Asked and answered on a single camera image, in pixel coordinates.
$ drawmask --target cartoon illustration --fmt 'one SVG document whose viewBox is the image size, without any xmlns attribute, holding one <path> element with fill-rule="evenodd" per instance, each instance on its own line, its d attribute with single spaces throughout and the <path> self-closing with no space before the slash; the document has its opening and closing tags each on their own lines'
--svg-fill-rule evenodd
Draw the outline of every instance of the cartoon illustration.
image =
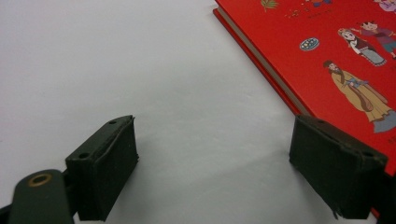
<svg viewBox="0 0 396 224">
<path fill-rule="evenodd" d="M 338 34 L 345 39 L 350 48 L 374 66 L 381 66 L 387 62 L 376 52 L 373 46 L 355 36 L 351 30 L 342 28 L 338 30 Z"/>
<path fill-rule="evenodd" d="M 379 6 L 387 12 L 396 13 L 396 0 L 374 0 Z"/>
<path fill-rule="evenodd" d="M 267 8 L 276 8 L 277 5 L 279 5 L 279 3 L 275 0 L 262 0 L 262 6 L 265 12 L 267 12 Z"/>
<path fill-rule="evenodd" d="M 396 40 L 391 36 L 396 35 L 393 31 L 385 28 L 378 28 L 374 21 L 366 21 L 361 24 L 361 30 L 353 29 L 361 35 L 372 35 L 382 45 L 382 47 L 392 55 L 393 60 L 396 60 L 396 54 L 393 52 L 396 49 Z"/>
<path fill-rule="evenodd" d="M 320 7 L 322 2 L 326 4 L 330 4 L 332 0 L 305 0 L 305 2 L 311 2 L 314 5 L 314 7 Z"/>
<path fill-rule="evenodd" d="M 374 133 L 386 132 L 396 127 L 396 112 L 387 106 L 388 100 L 368 84 L 328 60 L 323 67 L 329 69 L 338 90 L 352 105 L 366 114 L 374 124 Z"/>
<path fill-rule="evenodd" d="M 300 44 L 300 50 L 309 51 L 315 49 L 319 46 L 319 40 L 317 38 L 311 37 L 307 38 Z"/>
</svg>

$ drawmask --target red book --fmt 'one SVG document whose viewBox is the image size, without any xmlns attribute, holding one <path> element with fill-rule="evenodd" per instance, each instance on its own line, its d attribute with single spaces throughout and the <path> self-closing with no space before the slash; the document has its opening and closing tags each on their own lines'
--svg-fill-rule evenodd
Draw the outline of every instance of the red book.
<svg viewBox="0 0 396 224">
<path fill-rule="evenodd" d="M 382 152 L 395 174 L 395 0 L 217 3 L 215 15 L 293 113 Z"/>
</svg>

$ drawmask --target white table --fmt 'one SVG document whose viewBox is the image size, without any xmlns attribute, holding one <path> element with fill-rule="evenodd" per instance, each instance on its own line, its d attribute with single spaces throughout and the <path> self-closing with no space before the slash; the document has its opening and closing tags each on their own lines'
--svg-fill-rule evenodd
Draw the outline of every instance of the white table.
<svg viewBox="0 0 396 224">
<path fill-rule="evenodd" d="M 106 223 L 375 223 L 335 220 L 291 167 L 294 117 L 215 7 L 2 1 L 0 206 L 132 114 L 140 162 Z"/>
</svg>

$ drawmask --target clamp jaw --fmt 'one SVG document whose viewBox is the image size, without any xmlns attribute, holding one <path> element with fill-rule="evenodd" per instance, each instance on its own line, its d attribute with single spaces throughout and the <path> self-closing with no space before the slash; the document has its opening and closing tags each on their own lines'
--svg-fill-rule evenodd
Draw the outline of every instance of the clamp jaw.
<svg viewBox="0 0 396 224">
<path fill-rule="evenodd" d="M 396 177 L 385 173 L 388 158 L 330 123 L 297 116 L 290 162 L 334 215 L 396 223 Z"/>
<path fill-rule="evenodd" d="M 107 122 L 65 161 L 62 173 L 43 170 L 21 180 L 0 223 L 74 223 L 76 212 L 80 220 L 105 221 L 138 162 L 134 117 Z"/>
</svg>

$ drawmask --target illustrated figure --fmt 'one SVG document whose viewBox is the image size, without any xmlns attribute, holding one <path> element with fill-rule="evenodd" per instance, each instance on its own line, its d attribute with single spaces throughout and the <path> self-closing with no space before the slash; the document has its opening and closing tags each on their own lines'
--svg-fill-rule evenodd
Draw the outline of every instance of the illustrated figure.
<svg viewBox="0 0 396 224">
<path fill-rule="evenodd" d="M 387 12 L 396 13 L 396 1 L 395 0 L 374 0 L 379 6 Z"/>
<path fill-rule="evenodd" d="M 320 7 L 322 2 L 326 4 L 330 4 L 332 0 L 305 0 L 305 2 L 311 2 L 314 5 L 314 7 Z"/>
<path fill-rule="evenodd" d="M 396 40 L 391 36 L 396 35 L 393 31 L 378 28 L 374 21 L 366 21 L 361 24 L 361 30 L 352 29 L 353 31 L 361 33 L 361 35 L 372 35 L 382 45 L 382 47 L 392 55 L 393 60 L 396 60 L 396 54 L 393 52 L 396 49 Z"/>
<path fill-rule="evenodd" d="M 374 66 L 381 66 L 387 62 L 367 41 L 355 36 L 351 30 L 339 29 L 338 34 L 345 39 L 348 45 L 360 56 L 367 59 Z"/>
<path fill-rule="evenodd" d="M 374 124 L 374 133 L 386 132 L 396 127 L 396 112 L 387 106 L 388 100 L 368 84 L 328 60 L 323 63 L 329 69 L 338 90 L 352 105 L 366 114 Z"/>
</svg>

